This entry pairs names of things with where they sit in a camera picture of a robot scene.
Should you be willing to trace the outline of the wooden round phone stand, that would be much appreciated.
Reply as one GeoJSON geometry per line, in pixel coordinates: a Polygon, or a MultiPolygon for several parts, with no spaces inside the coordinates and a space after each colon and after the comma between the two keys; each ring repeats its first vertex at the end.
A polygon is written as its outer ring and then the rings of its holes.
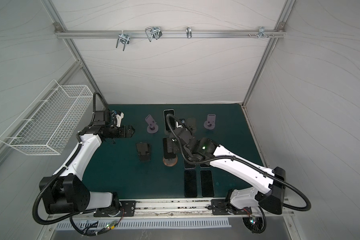
{"type": "Polygon", "coordinates": [[[167,167],[173,167],[177,164],[177,162],[178,162],[177,156],[163,157],[163,163],[167,167]]]}

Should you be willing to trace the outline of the lilac front phone stand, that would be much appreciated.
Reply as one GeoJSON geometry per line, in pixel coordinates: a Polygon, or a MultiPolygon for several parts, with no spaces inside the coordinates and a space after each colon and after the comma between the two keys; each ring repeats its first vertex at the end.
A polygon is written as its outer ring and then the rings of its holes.
{"type": "Polygon", "coordinates": [[[157,124],[157,122],[154,120],[154,118],[151,115],[148,115],[145,118],[146,123],[148,124],[147,126],[147,132],[149,134],[155,134],[158,132],[159,130],[159,126],[157,124]]]}

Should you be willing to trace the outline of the phone from lilac front stand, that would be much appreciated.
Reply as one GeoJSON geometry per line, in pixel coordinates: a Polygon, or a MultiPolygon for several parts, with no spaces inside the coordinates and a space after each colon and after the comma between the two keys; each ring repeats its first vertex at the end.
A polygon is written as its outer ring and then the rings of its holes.
{"type": "Polygon", "coordinates": [[[200,164],[200,167],[201,168],[210,168],[211,166],[208,164],[200,164]]]}

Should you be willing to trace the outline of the phone from lilac stand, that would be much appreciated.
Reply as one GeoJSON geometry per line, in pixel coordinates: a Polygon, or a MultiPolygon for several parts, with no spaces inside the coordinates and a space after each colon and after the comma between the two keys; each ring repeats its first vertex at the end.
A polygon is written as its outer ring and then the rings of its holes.
{"type": "Polygon", "coordinates": [[[208,164],[200,164],[200,167],[201,168],[210,168],[211,166],[208,164]]]}
{"type": "Polygon", "coordinates": [[[196,198],[198,196],[197,175],[194,170],[184,172],[184,195],[186,198],[196,198]]]}

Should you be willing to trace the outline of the phone from lilac back stand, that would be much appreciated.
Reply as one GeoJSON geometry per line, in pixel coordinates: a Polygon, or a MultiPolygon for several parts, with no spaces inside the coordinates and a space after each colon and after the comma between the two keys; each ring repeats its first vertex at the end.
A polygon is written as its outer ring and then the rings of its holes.
{"type": "Polygon", "coordinates": [[[197,175],[194,170],[184,172],[184,195],[186,198],[196,198],[198,196],[197,175]]]}

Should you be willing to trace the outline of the phone from grey stand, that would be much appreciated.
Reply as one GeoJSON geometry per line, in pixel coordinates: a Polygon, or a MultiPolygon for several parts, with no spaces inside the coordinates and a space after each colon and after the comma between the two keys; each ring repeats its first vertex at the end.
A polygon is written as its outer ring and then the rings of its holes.
{"type": "Polygon", "coordinates": [[[212,171],[200,171],[202,197],[212,198],[215,196],[212,171]]]}

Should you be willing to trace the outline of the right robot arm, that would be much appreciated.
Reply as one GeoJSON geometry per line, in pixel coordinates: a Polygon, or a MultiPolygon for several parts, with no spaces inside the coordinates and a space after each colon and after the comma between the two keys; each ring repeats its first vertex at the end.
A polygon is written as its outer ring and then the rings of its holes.
{"type": "Polygon", "coordinates": [[[197,140],[191,131],[184,127],[171,130],[170,138],[189,164],[208,164],[251,185],[243,190],[230,190],[226,197],[227,208],[238,210],[258,207],[271,214],[280,215],[284,208],[307,212],[312,207],[302,191],[286,182],[286,172],[280,167],[270,169],[254,164],[209,138],[197,140]],[[300,196],[305,205],[298,207],[286,204],[286,189],[300,196]]]}

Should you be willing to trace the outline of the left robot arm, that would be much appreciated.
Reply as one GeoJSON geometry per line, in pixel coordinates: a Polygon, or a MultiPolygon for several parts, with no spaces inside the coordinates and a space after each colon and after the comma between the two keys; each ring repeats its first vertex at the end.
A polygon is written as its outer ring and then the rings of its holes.
{"type": "Polygon", "coordinates": [[[135,129],[122,125],[121,111],[94,111],[92,121],[76,135],[78,143],[61,168],[39,183],[40,193],[32,216],[40,225],[51,225],[88,211],[102,217],[121,213],[117,193],[91,192],[83,183],[85,170],[96,150],[106,139],[130,138],[135,129]]]}

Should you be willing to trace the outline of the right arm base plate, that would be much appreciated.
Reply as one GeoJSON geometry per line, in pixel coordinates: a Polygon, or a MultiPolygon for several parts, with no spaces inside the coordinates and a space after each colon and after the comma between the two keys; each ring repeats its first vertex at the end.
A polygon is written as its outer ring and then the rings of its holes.
{"type": "Polygon", "coordinates": [[[230,204],[228,201],[223,199],[212,199],[211,204],[207,207],[208,210],[212,211],[214,216],[220,215],[245,215],[249,216],[252,214],[250,207],[238,209],[230,204]]]}

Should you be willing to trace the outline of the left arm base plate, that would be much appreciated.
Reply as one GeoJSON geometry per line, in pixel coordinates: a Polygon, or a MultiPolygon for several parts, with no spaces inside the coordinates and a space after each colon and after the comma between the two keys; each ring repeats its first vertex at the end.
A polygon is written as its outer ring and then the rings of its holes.
{"type": "Polygon", "coordinates": [[[94,217],[98,218],[116,218],[133,217],[135,214],[136,201],[119,201],[107,208],[97,209],[94,217]]]}

